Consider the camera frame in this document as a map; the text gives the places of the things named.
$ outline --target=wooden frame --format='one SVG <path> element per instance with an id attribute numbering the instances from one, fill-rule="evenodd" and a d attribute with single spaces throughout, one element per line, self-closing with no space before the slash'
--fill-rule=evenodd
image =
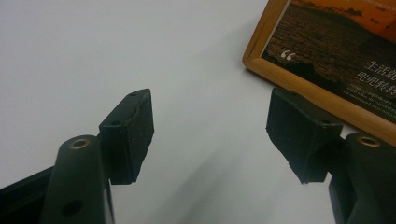
<path id="1" fill-rule="evenodd" d="M 290 0 L 269 0 L 248 43 L 243 63 L 249 70 L 290 91 L 295 91 L 336 117 L 396 146 L 396 125 L 343 97 L 325 90 L 262 57 Z"/>

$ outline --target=white table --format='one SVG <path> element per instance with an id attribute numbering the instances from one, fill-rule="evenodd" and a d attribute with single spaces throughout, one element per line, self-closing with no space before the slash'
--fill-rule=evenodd
<path id="1" fill-rule="evenodd" d="M 155 134 L 122 223 L 334 223 L 328 182 L 302 186 L 265 131 L 273 85 L 242 55 L 267 1 L 1 1 L 0 188 L 129 92 Z"/>

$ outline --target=picture frame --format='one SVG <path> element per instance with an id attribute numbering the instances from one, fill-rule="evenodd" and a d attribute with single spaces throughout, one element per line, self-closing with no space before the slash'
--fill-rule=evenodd
<path id="1" fill-rule="evenodd" d="M 311 7 L 307 7 L 308 5 L 306 5 L 305 7 L 299 5 L 304 2 L 315 3 L 316 1 L 318 2 L 317 8 L 315 8 L 315 6 L 313 6 L 312 4 Z M 273 82 L 274 84 L 282 88 L 285 88 L 289 91 L 295 91 L 301 94 L 303 97 L 311 101 L 313 104 L 334 114 L 336 117 L 342 119 L 346 123 L 349 123 L 352 126 L 355 126 L 356 128 L 361 129 L 364 132 L 370 133 L 373 136 L 376 136 L 396 147 L 396 124 L 395 124 L 396 123 L 395 122 L 396 92 L 392 91 L 391 94 L 389 93 L 390 90 L 394 89 L 393 86 L 396 86 L 396 82 L 395 82 L 396 76 L 394 76 L 395 78 L 393 77 L 376 78 L 377 76 L 380 75 L 374 71 L 368 71 L 367 69 L 371 63 L 373 62 L 377 63 L 379 59 L 375 58 L 372 60 L 370 59 L 368 61 L 366 60 L 367 62 L 361 59 L 362 61 L 364 61 L 362 63 L 364 63 L 365 65 L 356 65 L 359 66 L 358 69 L 349 75 L 342 75 L 342 76 L 340 75 L 338 77 L 338 74 L 340 73 L 329 74 L 329 76 L 331 76 L 332 78 L 340 78 L 340 79 L 344 78 L 345 80 L 349 80 L 349 82 L 343 80 L 334 82 L 332 80 L 329 80 L 329 83 L 331 83 L 330 86 L 332 87 L 328 88 L 328 86 L 326 86 L 327 77 L 322 78 L 321 76 L 318 75 L 318 73 L 316 72 L 317 69 L 316 63 L 303 62 L 304 55 L 302 56 L 302 54 L 306 54 L 306 52 L 309 50 L 314 52 L 315 51 L 320 52 L 321 50 L 323 50 L 323 48 L 327 48 L 326 49 L 327 52 L 330 52 L 329 54 L 332 53 L 333 54 L 332 57 L 336 58 L 339 55 L 334 54 L 333 53 L 334 50 L 332 49 L 332 46 L 334 46 L 335 44 L 329 44 L 329 46 L 326 45 L 321 46 L 320 44 L 318 44 L 317 48 L 315 47 L 309 48 L 308 46 L 304 46 L 303 49 L 300 49 L 300 51 L 303 52 L 300 52 L 297 49 L 293 50 L 292 47 L 292 46 L 295 47 L 299 45 L 304 45 L 304 42 L 308 43 L 307 41 L 309 39 L 325 38 L 322 36 L 322 32 L 325 33 L 327 31 L 324 30 L 325 28 L 321 27 L 321 23 L 320 23 L 319 25 L 313 26 L 314 27 L 313 29 L 304 32 L 305 36 L 300 36 L 299 37 L 300 39 L 298 39 L 297 37 L 293 38 L 295 33 L 294 31 L 290 31 L 290 30 L 294 29 L 294 27 L 296 27 L 296 24 L 292 22 L 288 23 L 288 20 L 298 21 L 299 18 L 302 17 L 304 17 L 304 20 L 308 20 L 309 16 L 303 15 L 303 13 L 301 12 L 296 13 L 294 11 L 293 17 L 291 17 L 289 16 L 289 14 L 291 13 L 291 8 L 293 8 L 293 10 L 297 10 L 297 9 L 305 10 L 304 13 L 311 13 L 311 14 L 315 14 L 315 16 L 319 16 L 319 19 L 310 19 L 312 22 L 317 22 L 317 20 L 320 20 L 320 18 L 326 17 L 326 20 L 330 20 L 329 22 L 331 22 L 332 19 L 336 20 L 337 22 L 342 22 L 342 24 L 338 25 L 339 27 L 346 26 L 349 27 L 348 29 L 350 29 L 351 31 L 353 30 L 353 32 L 364 32 L 364 34 L 366 35 L 365 33 L 366 31 L 364 31 L 363 28 L 361 28 L 360 30 L 360 28 L 358 27 L 359 25 L 356 25 L 357 22 L 353 21 L 354 19 L 353 13 L 355 13 L 356 15 L 359 15 L 359 13 L 361 13 L 358 8 L 354 9 L 353 7 L 353 4 L 357 4 L 358 1 L 360 4 L 361 2 L 364 2 L 363 5 L 367 6 L 367 8 L 370 8 L 370 5 L 368 4 L 375 3 L 375 1 L 372 0 L 327 1 L 327 2 L 337 2 L 336 3 L 338 4 L 337 6 L 334 4 L 334 6 L 331 7 L 331 6 L 320 6 L 319 5 L 320 2 L 323 2 L 320 0 L 313 0 L 313 1 L 269 0 L 258 22 L 258 25 L 247 45 L 247 49 L 243 56 L 243 63 L 248 70 L 260 75 L 261 77 L 264 77 L 265 79 Z M 342 4 L 345 4 L 344 13 L 350 12 L 352 16 L 350 17 L 343 16 L 342 13 L 340 14 L 336 12 L 336 10 L 342 8 Z M 395 6 L 384 5 L 384 7 L 387 7 L 388 10 L 392 10 L 392 7 L 394 7 L 395 12 L 394 14 L 390 14 L 390 15 L 395 15 L 395 17 L 393 21 L 390 21 L 389 27 L 390 26 L 395 27 L 396 5 Z M 288 26 L 283 25 L 283 29 L 281 29 L 282 28 L 281 25 L 283 23 L 287 24 Z M 297 26 L 299 25 L 302 26 L 301 29 L 307 29 L 307 27 L 304 27 L 305 25 L 304 22 L 302 22 L 302 24 L 297 24 Z M 275 35 L 277 35 L 278 33 L 280 33 L 283 36 L 283 39 L 282 41 L 279 41 L 279 39 L 281 39 L 281 37 L 279 37 L 276 42 Z M 348 30 L 343 32 L 342 35 L 347 35 L 346 33 L 348 33 Z M 370 41 L 384 38 L 383 36 L 378 37 L 378 34 L 373 34 L 370 32 L 367 33 L 367 36 L 370 36 L 370 38 L 367 38 L 367 40 Z M 282 49 L 283 48 L 282 46 L 285 45 L 285 43 L 288 44 L 289 49 L 286 47 Z M 391 51 L 389 57 L 391 57 L 391 60 L 396 62 L 396 43 L 387 42 L 387 44 L 390 45 L 391 47 L 394 44 L 393 47 L 395 48 L 394 49 L 390 48 L 394 52 Z M 271 52 L 269 52 L 271 46 L 273 46 L 273 51 L 275 52 L 275 53 L 272 52 L 272 55 L 270 55 Z M 350 52 L 350 54 L 356 54 L 356 50 Z M 383 62 L 383 64 L 385 64 L 387 67 L 387 73 L 384 76 L 388 76 L 388 77 L 392 76 L 394 74 L 394 71 L 396 70 L 396 65 L 394 63 L 389 64 L 388 61 Z M 334 67 L 330 66 L 330 68 L 325 67 L 323 71 L 327 72 L 332 69 L 334 69 L 335 71 L 335 69 L 337 68 L 338 67 L 336 66 Z M 368 85 L 366 83 L 367 82 L 366 79 L 368 77 L 365 77 L 366 79 L 364 79 L 363 74 L 366 75 L 369 74 L 367 76 L 372 76 L 371 77 L 372 80 L 375 80 L 375 78 L 378 79 L 375 85 L 379 85 L 380 82 L 382 83 L 382 85 L 385 85 L 384 82 L 387 82 L 388 83 L 387 89 L 385 89 L 383 92 L 381 91 L 382 89 L 380 90 L 379 88 L 374 88 L 375 90 L 371 90 L 370 86 L 371 84 L 373 84 L 373 81 L 372 83 L 369 83 L 369 88 L 367 88 Z"/>

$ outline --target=black plastic part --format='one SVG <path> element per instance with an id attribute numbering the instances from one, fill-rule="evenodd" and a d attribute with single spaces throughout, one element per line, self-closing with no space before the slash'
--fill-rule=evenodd
<path id="1" fill-rule="evenodd" d="M 344 222 L 337 223 L 396 223 L 396 148 L 353 133 L 343 151 L 356 202 Z"/>
<path id="2" fill-rule="evenodd" d="M 135 182 L 154 134 L 150 90 L 128 94 L 99 130 L 102 148 L 111 155 L 111 184 Z"/>
<path id="3" fill-rule="evenodd" d="M 0 223 L 38 223 L 52 167 L 0 190 Z"/>
<path id="4" fill-rule="evenodd" d="M 323 182 L 325 149 L 338 142 L 343 124 L 301 95 L 273 89 L 266 130 L 302 183 Z"/>
<path id="5" fill-rule="evenodd" d="M 72 138 L 59 149 L 40 223 L 113 223 L 109 191 L 99 139 Z"/>
<path id="6" fill-rule="evenodd" d="M 346 221 L 353 210 L 357 196 L 350 182 L 344 159 L 346 141 L 340 137 L 338 144 L 334 144 L 327 154 L 326 166 L 332 174 L 329 186 L 332 210 L 337 224 L 347 224 Z"/>

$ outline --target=quotation mark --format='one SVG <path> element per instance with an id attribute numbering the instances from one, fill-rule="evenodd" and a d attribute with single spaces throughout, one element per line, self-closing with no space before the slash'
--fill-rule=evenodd
<path id="1" fill-rule="evenodd" d="M 288 54 L 289 52 L 290 52 L 290 50 L 283 51 L 283 53 L 280 55 L 280 57 L 286 58 L 288 61 L 290 61 L 291 59 L 293 59 L 293 58 L 291 58 L 291 56 L 295 55 L 295 53 Z"/>

